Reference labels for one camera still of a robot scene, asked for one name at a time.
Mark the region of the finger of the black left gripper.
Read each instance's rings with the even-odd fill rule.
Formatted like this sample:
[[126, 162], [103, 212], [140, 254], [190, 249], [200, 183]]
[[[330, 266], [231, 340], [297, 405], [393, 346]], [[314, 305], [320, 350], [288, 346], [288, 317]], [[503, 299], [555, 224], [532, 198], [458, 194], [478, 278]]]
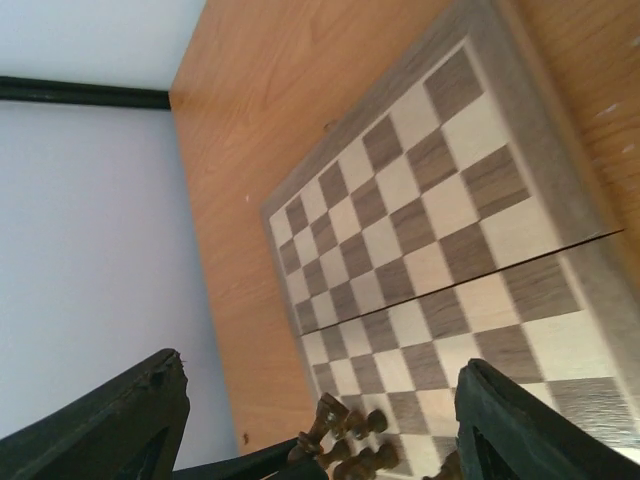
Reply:
[[296, 445], [297, 439], [291, 438], [236, 458], [174, 471], [172, 478], [184, 480], [319, 479], [320, 465], [312, 457], [304, 455], [300, 460], [288, 462], [288, 455]]

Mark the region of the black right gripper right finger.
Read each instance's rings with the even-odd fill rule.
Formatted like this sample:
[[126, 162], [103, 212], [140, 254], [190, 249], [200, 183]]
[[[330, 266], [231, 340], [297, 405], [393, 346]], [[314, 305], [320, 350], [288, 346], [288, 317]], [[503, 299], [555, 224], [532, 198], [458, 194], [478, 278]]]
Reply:
[[483, 359], [458, 376], [466, 479], [637, 479], [639, 465], [566, 420]]

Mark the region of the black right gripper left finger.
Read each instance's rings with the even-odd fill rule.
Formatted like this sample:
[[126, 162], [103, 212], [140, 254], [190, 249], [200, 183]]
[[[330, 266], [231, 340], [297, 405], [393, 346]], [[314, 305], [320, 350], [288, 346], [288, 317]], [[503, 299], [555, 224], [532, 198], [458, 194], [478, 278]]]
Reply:
[[169, 479], [190, 411], [180, 354], [162, 349], [1, 441], [4, 479]]

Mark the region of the dark brown chess queen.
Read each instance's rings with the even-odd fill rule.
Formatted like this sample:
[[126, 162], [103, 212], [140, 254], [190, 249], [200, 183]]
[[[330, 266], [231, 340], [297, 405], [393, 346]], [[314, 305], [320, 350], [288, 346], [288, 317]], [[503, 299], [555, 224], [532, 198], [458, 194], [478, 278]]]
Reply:
[[423, 480], [463, 480], [460, 456], [457, 450], [448, 454], [435, 476], [424, 476]]

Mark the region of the dark brown chess piece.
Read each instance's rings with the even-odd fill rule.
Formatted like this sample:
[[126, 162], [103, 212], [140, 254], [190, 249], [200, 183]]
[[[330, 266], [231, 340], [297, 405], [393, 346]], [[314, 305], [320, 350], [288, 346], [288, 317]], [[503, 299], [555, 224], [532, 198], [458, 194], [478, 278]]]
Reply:
[[328, 452], [318, 455], [316, 460], [324, 470], [328, 470], [334, 463], [344, 462], [354, 457], [351, 444], [346, 438], [342, 438], [336, 441]]
[[305, 457], [317, 457], [324, 452], [322, 440], [328, 433], [345, 434], [349, 409], [329, 393], [323, 393], [316, 406], [316, 416], [308, 432], [300, 432], [296, 445], [289, 452], [287, 462], [293, 464]]
[[381, 409], [374, 409], [367, 415], [360, 410], [352, 410], [346, 417], [345, 429], [356, 440], [364, 440], [371, 433], [384, 433], [388, 429], [388, 420]]

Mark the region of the dark brown chess pawn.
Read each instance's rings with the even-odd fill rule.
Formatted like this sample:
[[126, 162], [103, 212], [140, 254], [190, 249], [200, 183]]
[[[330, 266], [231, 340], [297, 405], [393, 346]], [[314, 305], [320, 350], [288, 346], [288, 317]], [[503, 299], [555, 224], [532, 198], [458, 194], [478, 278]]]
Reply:
[[392, 443], [384, 443], [377, 451], [366, 447], [356, 456], [351, 457], [335, 467], [335, 480], [368, 480], [375, 479], [378, 470], [393, 469], [400, 463], [397, 448]]

